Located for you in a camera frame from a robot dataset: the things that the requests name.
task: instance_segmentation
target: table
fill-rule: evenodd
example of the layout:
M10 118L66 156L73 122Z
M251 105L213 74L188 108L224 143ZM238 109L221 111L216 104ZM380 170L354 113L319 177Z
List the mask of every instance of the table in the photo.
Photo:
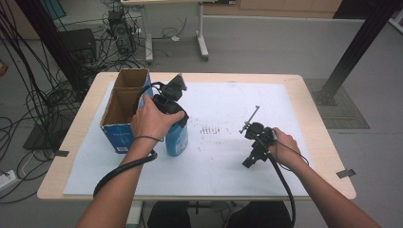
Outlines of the table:
M150 72L154 82L167 82L177 73ZM92 87L63 141L60 150L68 151L67 157L56 157L44 178L38 197L42 200L91 200L91 196L66 196L63 194L77 151L86 136L90 123L97 111L107 86L114 82L118 73L103 72L97 75ZM344 170L343 164L336 152L327 129L321 120L311 95L297 75L276 74L218 74L218 73L184 73L186 82L239 82L256 84L283 84L288 92L291 104L295 111L299 127L304 141L315 164L318 174L328 181L334 188L348 199L355 197L355 190L348 178L340 179L336 173ZM309 198L296 198L296 200L308 200ZM236 199L212 199L212 200L259 200L250 199L247 196ZM278 200L270 196L261 200Z
M166 4L166 3L198 3L199 4L199 30L197 31L197 38L199 42L199 47L201 49L201 56L208 61L208 51L207 46L204 41L204 36L202 34L202 15L203 15L203 1L214 2L208 0L121 0L123 5L137 6L140 10L140 14L143 18L143 27L145 34L145 60L151 63L154 59L152 53L152 38L151 34L148 32L147 16L145 12L145 5L147 4Z

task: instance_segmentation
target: black pole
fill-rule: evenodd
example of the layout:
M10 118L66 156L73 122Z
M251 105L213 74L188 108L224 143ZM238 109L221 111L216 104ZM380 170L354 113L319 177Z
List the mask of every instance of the black pole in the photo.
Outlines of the black pole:
M318 92L314 92L314 98L318 105L336 105L334 97L338 89L347 79L379 32L385 27L386 23L388 23L388 20L400 3L401 0L377 1L375 9L370 13L359 29L323 88Z
M42 6L41 0L15 0L15 2L26 15L72 88L76 91L77 99L83 101L89 85L84 78L83 71L77 67L66 46L59 38L58 30L50 15Z

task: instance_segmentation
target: person's right hand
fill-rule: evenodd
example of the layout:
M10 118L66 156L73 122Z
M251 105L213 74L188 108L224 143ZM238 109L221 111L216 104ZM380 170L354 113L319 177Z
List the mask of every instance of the person's right hand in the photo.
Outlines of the person's right hand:
M282 165L287 166L291 170L293 170L294 167L301 162L305 163L305 161L300 156L300 151L294 138L291 135L285 134L276 127L273 129L276 132L278 141L275 142L275 144L269 146L269 151L272 153L276 161Z
M135 137L147 136L161 140L169 128L184 116L183 111L175 114L162 113L147 94L143 95L143 100L144 106L137 109L130 125Z

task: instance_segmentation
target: table leg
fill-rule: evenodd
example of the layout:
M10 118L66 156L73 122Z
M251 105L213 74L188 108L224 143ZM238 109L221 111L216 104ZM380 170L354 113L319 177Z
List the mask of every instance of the table leg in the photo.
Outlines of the table leg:
M134 228L140 226L140 216L142 214L143 202L134 200L131 203L130 212L128 213L126 228Z
M391 23L395 28L397 28L401 33L403 33L403 27L400 26L400 22L403 20L403 10L396 16L394 19L389 19L389 23Z
M147 25L147 16L145 13L145 6L138 6L138 9L140 10L140 14L143 19L143 30L145 34L145 60L150 64L154 57L152 55L152 38L151 38L151 33L148 31L148 25Z
M204 42L204 36L202 35L202 11L203 11L203 3L199 3L199 30L197 31L197 37L199 42L199 47L201 48L201 56L208 61L208 51L207 46Z

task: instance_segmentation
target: cardboard box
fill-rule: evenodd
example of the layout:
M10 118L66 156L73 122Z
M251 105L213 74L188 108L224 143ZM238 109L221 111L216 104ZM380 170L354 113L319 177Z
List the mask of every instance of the cardboard box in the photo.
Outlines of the cardboard box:
M130 129L133 105L139 91L149 84L151 79L146 68L122 69L118 74L101 119L101 129L117 153L126 153L133 143L134 136ZM153 95L151 88L145 93Z
M8 68L9 66L0 60L0 76L5 75Z

